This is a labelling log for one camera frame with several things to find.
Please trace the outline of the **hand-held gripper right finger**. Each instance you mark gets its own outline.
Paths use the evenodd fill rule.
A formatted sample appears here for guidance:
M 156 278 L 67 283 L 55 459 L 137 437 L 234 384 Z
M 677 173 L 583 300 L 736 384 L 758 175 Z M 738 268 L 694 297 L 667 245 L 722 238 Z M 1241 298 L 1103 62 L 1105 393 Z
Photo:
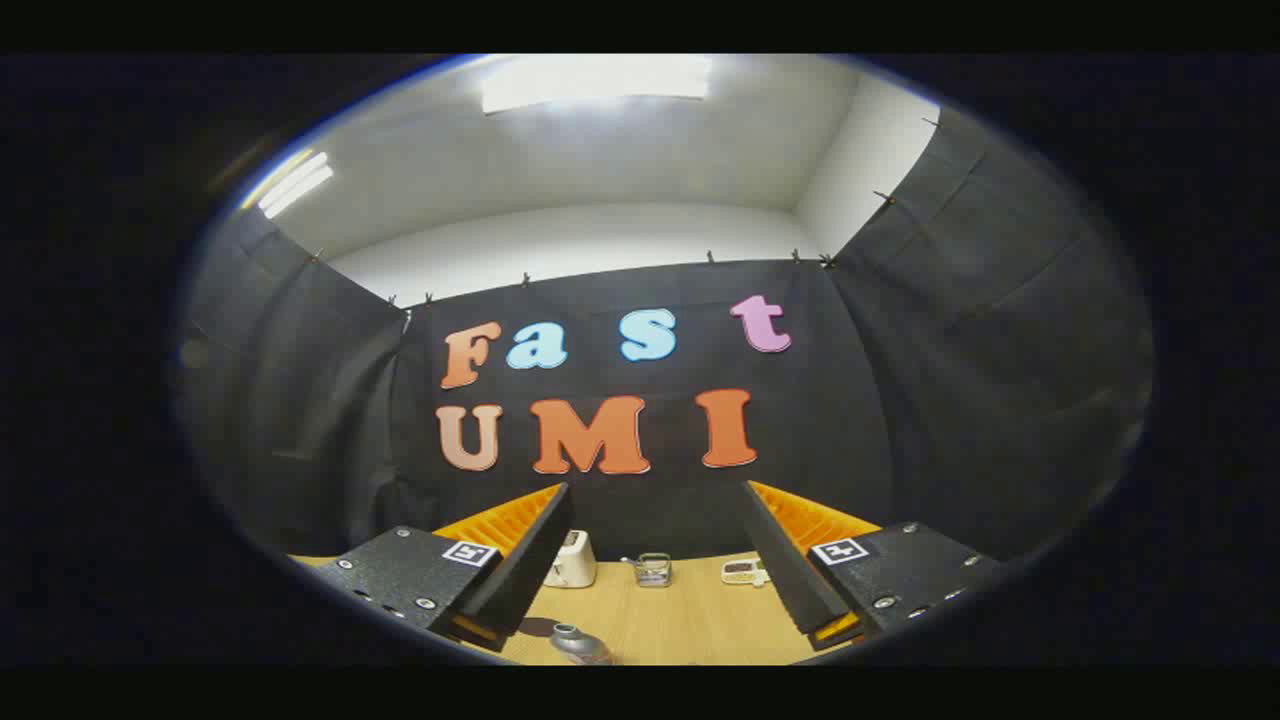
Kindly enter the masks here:
M 741 521 L 814 650 L 913 626 L 989 584 L 1002 564 L 920 521 L 879 527 L 746 480 Z

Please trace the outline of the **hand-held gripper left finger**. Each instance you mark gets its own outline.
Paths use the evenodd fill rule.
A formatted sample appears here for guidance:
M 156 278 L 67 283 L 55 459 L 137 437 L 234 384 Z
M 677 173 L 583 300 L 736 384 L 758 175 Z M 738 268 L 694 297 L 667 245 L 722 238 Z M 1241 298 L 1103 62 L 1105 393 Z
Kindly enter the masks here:
M 558 483 L 435 530 L 394 527 L 308 570 L 346 600 L 413 632 L 500 651 L 570 533 Z

